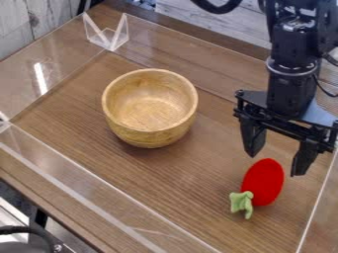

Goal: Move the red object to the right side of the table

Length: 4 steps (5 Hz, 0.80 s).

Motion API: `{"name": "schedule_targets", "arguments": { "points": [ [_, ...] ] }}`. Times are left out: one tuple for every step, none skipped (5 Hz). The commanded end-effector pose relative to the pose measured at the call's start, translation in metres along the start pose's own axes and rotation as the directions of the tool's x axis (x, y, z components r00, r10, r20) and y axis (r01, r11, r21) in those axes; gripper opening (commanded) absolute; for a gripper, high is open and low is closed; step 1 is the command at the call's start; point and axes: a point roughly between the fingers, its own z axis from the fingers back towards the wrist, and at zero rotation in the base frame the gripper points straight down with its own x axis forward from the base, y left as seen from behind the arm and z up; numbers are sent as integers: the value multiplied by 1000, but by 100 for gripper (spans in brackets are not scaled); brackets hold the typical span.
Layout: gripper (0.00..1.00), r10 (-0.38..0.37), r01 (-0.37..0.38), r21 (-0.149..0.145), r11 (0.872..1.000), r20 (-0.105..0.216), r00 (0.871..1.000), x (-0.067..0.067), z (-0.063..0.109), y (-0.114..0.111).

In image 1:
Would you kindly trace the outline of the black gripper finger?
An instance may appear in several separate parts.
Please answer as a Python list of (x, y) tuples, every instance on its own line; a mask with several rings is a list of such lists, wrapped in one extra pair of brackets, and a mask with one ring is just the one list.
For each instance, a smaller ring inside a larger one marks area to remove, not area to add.
[(267, 129), (247, 117), (242, 117), (239, 122), (244, 150), (251, 157), (255, 157), (266, 144)]
[(303, 140), (292, 157), (290, 176), (303, 176), (316, 156), (318, 143), (310, 139)]

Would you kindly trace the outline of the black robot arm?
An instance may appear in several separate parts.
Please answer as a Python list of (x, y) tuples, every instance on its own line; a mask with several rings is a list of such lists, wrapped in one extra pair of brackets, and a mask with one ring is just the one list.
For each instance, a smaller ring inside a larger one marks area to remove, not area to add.
[(300, 176), (323, 152), (334, 150), (338, 116), (316, 102), (323, 61), (338, 66), (330, 55), (338, 47), (335, 0), (258, 0), (266, 14), (271, 54), (266, 61), (268, 89), (235, 92), (242, 141), (247, 154), (264, 147), (267, 132), (299, 141), (290, 174)]

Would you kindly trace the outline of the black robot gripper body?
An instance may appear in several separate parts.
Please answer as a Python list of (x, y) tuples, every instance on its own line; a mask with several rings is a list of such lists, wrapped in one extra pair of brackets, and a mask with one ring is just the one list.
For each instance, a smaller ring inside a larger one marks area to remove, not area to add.
[(238, 90), (234, 116), (259, 122), (267, 130), (299, 142), (318, 143), (318, 153), (331, 152), (338, 137), (338, 118), (315, 102), (318, 63), (287, 66), (267, 59), (270, 72), (266, 91)]

